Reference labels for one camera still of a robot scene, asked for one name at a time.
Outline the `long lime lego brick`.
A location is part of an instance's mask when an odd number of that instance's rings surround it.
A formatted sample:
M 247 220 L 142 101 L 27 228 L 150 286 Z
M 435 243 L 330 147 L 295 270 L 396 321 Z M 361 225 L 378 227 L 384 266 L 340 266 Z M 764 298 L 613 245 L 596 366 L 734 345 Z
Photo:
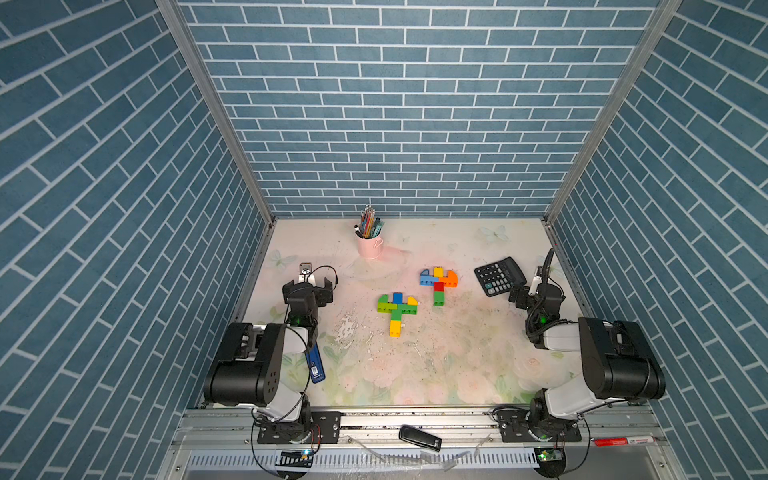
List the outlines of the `long lime lego brick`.
M 418 313 L 417 305 L 379 303 L 377 305 L 378 313 L 393 314 L 399 312 L 403 315 L 416 315 Z

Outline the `long light blue lego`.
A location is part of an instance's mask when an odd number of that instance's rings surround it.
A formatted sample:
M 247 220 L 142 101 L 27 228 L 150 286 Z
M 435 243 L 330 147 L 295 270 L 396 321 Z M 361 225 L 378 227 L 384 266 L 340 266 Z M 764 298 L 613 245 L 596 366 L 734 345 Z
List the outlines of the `long light blue lego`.
M 430 276 L 430 275 L 421 275 L 419 277 L 419 284 L 421 286 L 433 286 L 435 283 L 439 282 L 440 279 L 438 277 Z

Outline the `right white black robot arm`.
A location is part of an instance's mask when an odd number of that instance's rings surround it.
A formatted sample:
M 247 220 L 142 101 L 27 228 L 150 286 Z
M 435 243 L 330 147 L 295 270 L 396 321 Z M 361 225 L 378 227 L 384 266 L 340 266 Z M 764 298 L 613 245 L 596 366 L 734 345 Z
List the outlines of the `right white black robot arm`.
M 565 296 L 556 284 L 516 285 L 510 300 L 527 313 L 524 332 L 534 347 L 577 353 L 581 371 L 566 383 L 543 388 L 529 407 L 495 416 L 505 442 L 578 442 L 582 417 L 604 406 L 661 398 L 666 381 L 642 329 L 633 322 L 560 316 Z

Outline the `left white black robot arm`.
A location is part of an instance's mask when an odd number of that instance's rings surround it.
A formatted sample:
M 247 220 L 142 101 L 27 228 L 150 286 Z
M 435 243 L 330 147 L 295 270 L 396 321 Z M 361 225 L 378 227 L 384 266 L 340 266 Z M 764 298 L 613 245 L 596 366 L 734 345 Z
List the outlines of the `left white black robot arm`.
M 338 442 L 341 414 L 317 410 L 305 391 L 280 380 L 286 345 L 305 356 L 308 382 L 325 379 L 318 347 L 318 311 L 333 301 L 336 283 L 290 281 L 282 288 L 287 314 L 280 324 L 236 322 L 222 338 L 203 384 L 207 403 L 250 408 L 258 444 L 287 445 L 312 440 Z

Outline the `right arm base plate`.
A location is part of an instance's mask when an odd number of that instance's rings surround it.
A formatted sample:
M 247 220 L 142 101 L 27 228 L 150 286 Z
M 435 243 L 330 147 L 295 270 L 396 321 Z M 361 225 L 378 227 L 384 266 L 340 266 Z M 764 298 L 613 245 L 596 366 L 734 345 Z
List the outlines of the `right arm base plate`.
M 576 420 L 560 419 L 543 412 L 502 407 L 490 412 L 504 443 L 579 442 L 581 432 Z

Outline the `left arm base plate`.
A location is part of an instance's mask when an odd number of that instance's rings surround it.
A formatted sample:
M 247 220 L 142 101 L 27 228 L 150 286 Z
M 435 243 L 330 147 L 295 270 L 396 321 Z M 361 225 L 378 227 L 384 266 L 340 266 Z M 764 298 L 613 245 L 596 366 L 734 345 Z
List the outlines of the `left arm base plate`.
M 259 416 L 254 436 L 260 445 L 336 444 L 340 427 L 339 411 L 310 409 L 293 421 L 271 422 Z

